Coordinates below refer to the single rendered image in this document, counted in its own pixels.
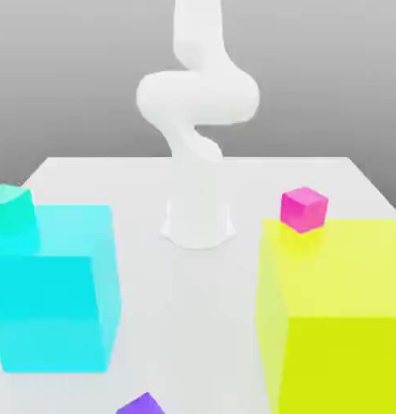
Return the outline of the large cyan box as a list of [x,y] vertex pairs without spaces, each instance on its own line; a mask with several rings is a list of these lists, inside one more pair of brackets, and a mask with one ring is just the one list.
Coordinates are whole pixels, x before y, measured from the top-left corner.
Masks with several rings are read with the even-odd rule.
[[0,231],[0,363],[6,373],[105,373],[120,321],[112,210],[39,205]]

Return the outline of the large yellow box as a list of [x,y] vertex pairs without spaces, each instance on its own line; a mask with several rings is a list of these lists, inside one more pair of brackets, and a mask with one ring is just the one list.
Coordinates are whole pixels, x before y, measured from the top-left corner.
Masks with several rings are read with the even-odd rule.
[[396,222],[264,220],[255,323],[271,414],[396,414]]

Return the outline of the small teal cube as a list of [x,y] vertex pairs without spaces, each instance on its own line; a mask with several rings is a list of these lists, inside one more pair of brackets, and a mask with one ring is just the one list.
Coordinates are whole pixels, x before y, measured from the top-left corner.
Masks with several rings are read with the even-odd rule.
[[0,255],[38,250],[40,234],[29,189],[0,184]]

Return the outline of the small purple cube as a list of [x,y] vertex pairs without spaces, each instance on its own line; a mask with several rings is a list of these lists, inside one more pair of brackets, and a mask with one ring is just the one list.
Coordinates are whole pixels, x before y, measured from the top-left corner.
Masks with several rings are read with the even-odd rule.
[[145,392],[119,408],[116,414],[165,414],[165,412],[155,398],[149,392]]

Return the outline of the small pink cube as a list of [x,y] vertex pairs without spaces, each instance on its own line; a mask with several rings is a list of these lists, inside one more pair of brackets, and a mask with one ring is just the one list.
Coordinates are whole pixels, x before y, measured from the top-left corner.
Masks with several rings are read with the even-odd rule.
[[323,226],[329,199],[312,188],[295,188],[281,197],[280,220],[299,234]]

